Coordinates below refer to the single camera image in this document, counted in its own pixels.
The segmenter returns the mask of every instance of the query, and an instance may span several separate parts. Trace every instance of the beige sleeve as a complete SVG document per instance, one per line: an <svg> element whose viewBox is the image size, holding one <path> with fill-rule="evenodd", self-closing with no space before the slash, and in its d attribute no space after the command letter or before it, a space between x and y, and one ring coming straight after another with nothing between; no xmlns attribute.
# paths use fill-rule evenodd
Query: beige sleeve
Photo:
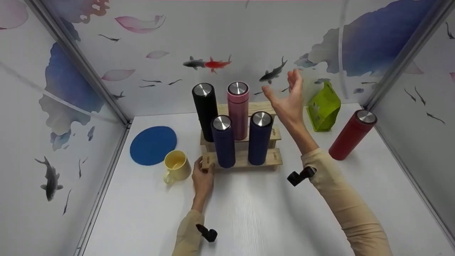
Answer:
<svg viewBox="0 0 455 256"><path fill-rule="evenodd" d="M310 179L341 225L356 256L390 256L389 241L376 216L344 180L335 160L322 149L302 156L303 166L315 167Z"/></svg>
<svg viewBox="0 0 455 256"><path fill-rule="evenodd" d="M191 210L178 227L172 256L194 256L197 254L201 243L201 233L197 230L196 224L204 225L204 215L197 210Z"/></svg>

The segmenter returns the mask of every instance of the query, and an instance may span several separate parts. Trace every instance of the green bag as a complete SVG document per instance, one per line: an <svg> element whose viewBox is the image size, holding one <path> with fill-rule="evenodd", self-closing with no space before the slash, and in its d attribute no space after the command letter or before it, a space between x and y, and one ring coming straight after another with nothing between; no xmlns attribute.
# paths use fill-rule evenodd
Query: green bag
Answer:
<svg viewBox="0 0 455 256"><path fill-rule="evenodd" d="M308 102L308 115L315 132L330 131L337 120L341 100L332 89L329 81L324 81L324 88Z"/></svg>

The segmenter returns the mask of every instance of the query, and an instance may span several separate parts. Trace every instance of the white table surface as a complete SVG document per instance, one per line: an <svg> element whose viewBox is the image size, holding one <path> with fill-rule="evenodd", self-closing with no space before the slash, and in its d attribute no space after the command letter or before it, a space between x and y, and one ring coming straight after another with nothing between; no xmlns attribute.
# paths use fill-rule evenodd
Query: white table surface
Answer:
<svg viewBox="0 0 455 256"><path fill-rule="evenodd" d="M312 135L328 149L358 104L343 104L332 131ZM305 124L312 131L304 111ZM220 170L205 209L205 226L217 240L203 240L202 256L353 255L349 243L317 190L306 180L286 180L301 170L300 153L279 122L277 143L283 165L277 171ZM192 180L167 187L164 163L136 164L130 144L142 130L169 126L177 149L193 163L201 155L195 113L136 117L126 139L84 256L169 256L177 227L191 208ZM395 256L455 255L442 230L373 129L339 165L346 179L378 217Z"/></svg>

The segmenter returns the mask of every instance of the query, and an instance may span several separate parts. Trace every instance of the mug handle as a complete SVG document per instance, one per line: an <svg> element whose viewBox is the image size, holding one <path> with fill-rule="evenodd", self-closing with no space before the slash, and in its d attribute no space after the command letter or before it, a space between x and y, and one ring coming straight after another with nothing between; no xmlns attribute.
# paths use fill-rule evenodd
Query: mug handle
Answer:
<svg viewBox="0 0 455 256"><path fill-rule="evenodd" d="M174 177L172 177L171 172L169 170L166 171L166 173L163 176L163 181L164 183L168 185L174 184Z"/></svg>

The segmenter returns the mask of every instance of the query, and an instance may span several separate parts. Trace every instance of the blue coaster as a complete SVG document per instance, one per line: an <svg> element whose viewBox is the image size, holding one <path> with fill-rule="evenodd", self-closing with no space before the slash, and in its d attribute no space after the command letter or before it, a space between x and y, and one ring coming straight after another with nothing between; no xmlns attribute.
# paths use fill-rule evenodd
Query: blue coaster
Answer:
<svg viewBox="0 0 455 256"><path fill-rule="evenodd" d="M177 146L177 135L168 126L154 126L143 130L130 146L131 158L141 165L161 163L167 153Z"/></svg>

